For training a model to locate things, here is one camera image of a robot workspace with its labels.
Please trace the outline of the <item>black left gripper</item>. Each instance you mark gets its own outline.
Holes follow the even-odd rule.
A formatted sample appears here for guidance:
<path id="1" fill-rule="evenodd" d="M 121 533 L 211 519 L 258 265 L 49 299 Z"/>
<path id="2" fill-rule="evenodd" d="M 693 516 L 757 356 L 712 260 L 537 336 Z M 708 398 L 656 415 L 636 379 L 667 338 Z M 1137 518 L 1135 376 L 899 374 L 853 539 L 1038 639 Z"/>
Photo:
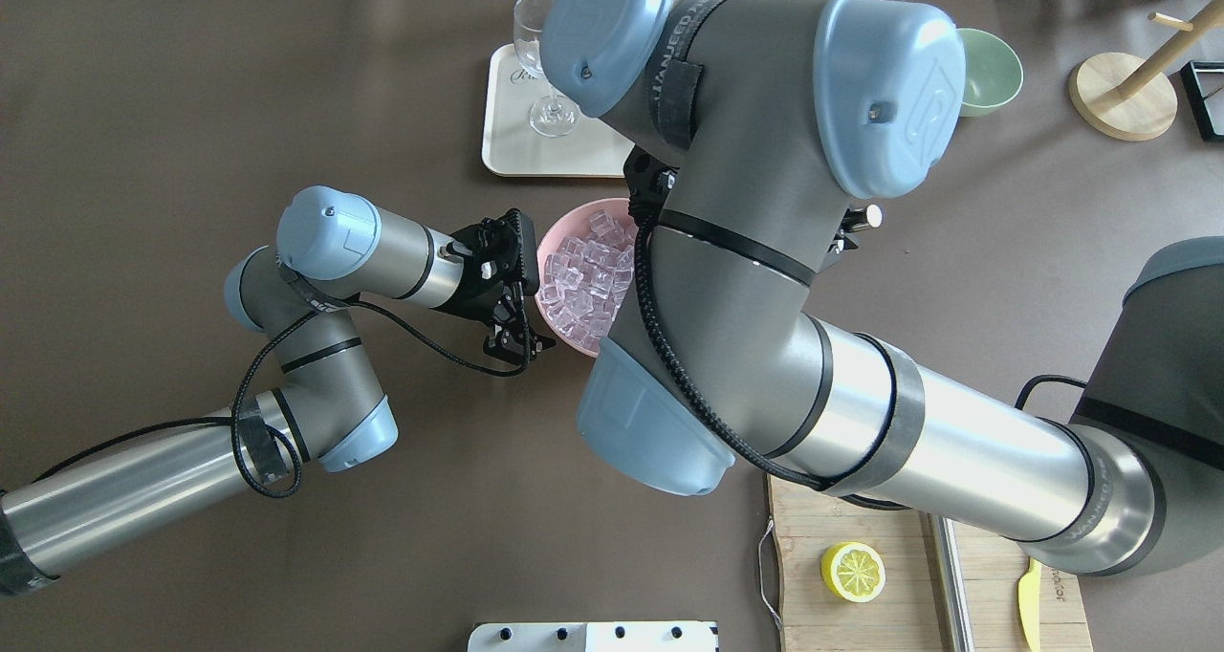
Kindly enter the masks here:
<path id="1" fill-rule="evenodd" d="M 437 311 L 490 324 L 482 351 L 501 361 L 537 358 L 557 344 L 536 329 L 523 292 L 510 289 L 523 276 L 521 250 L 514 228 L 461 228 L 443 247 L 443 257 L 459 261 L 461 272 L 454 294 Z M 497 308 L 503 295 L 507 308 Z"/>

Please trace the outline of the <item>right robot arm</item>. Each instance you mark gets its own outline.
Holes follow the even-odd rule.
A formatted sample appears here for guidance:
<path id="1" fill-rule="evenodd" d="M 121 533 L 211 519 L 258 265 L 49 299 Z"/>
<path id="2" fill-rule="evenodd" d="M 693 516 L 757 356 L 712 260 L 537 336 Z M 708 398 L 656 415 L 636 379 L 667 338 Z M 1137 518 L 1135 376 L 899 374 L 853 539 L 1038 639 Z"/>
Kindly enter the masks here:
<path id="1" fill-rule="evenodd" d="M 734 456 L 1146 575 L 1222 547 L 1222 154 L 1121 146 L 1060 91 L 960 120 L 912 0 L 556 0 L 550 80 L 657 215 L 581 396 L 679 495 Z"/>

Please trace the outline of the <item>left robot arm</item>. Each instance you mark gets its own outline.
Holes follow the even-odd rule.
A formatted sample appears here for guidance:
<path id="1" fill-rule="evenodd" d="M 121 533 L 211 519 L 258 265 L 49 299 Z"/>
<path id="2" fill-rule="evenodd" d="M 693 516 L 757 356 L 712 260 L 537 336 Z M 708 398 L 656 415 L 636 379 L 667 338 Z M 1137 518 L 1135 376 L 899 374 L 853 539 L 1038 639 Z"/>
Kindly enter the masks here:
<path id="1" fill-rule="evenodd" d="M 2 495 L 2 595 L 33 595 L 80 561 L 240 491 L 289 498 L 304 465 L 341 472 L 399 431 L 353 312 L 375 294 L 490 333 L 483 352 L 520 374 L 554 343 L 532 329 L 536 232 L 524 212 L 438 230 L 323 185 L 283 210 L 275 241 L 226 276 L 233 319 L 266 336 L 224 409 L 151 424 L 76 453 Z"/>

